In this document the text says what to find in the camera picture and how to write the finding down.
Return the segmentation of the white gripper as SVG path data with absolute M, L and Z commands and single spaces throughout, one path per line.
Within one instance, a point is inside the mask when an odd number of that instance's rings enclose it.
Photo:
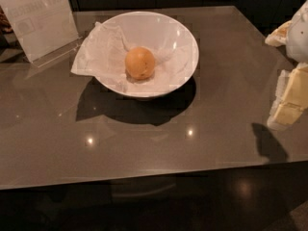
M 308 108 L 308 0 L 289 20 L 265 39 L 273 47 L 286 45 L 287 56 L 299 62 L 292 71 L 282 70 L 267 125 L 276 131 L 292 126 Z

